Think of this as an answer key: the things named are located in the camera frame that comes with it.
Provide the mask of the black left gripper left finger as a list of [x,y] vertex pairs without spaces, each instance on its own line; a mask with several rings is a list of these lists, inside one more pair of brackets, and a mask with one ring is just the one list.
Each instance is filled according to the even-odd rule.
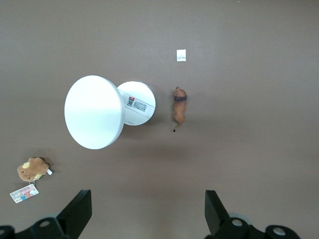
[[77,239],[92,216],[91,190],[81,190],[58,214],[57,220],[70,239]]

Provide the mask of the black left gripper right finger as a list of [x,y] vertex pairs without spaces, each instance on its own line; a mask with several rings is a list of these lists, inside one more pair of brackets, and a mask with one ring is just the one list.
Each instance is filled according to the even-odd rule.
[[204,215],[210,231],[214,236],[221,226],[230,218],[216,191],[205,191]]

